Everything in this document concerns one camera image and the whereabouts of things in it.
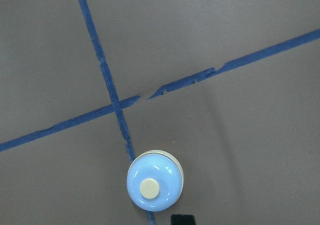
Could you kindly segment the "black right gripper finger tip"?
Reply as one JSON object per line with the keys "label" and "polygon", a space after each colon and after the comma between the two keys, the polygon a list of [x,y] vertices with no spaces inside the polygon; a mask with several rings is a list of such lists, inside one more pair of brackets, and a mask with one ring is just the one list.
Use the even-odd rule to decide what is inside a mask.
{"label": "black right gripper finger tip", "polygon": [[196,225],[195,217],[191,214],[173,214],[170,222],[171,225]]}

